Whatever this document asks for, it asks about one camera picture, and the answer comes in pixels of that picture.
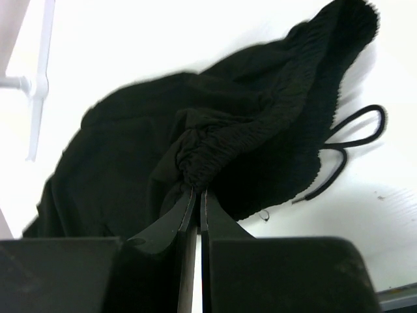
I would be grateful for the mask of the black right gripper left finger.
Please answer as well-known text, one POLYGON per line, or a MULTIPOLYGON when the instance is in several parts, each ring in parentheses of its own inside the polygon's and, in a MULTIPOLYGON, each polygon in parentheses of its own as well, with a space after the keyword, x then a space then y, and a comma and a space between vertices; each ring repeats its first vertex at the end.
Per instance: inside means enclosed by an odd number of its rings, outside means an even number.
POLYGON ((191 312, 196 193, 187 190, 163 217, 128 239, 117 261, 108 312, 191 312))

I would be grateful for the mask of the black trousers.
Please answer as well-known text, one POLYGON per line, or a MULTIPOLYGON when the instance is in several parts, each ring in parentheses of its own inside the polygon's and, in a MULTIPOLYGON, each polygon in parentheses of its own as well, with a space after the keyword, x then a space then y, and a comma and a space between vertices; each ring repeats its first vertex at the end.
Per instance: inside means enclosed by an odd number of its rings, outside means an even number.
POLYGON ((90 108, 46 181, 24 238, 130 238, 187 190, 214 191, 234 220, 311 200, 320 151, 374 142, 386 126, 370 105, 335 124, 343 76, 375 38, 366 1, 332 1, 280 40, 208 69, 133 83, 90 108))

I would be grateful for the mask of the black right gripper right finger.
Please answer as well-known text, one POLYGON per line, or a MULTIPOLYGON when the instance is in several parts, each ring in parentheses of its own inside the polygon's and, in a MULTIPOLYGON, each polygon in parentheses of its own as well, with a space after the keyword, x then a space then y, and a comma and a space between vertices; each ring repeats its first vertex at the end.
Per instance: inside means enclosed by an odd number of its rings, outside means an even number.
POLYGON ((338 237, 257 239, 201 198, 204 312, 376 312, 356 247, 338 237))

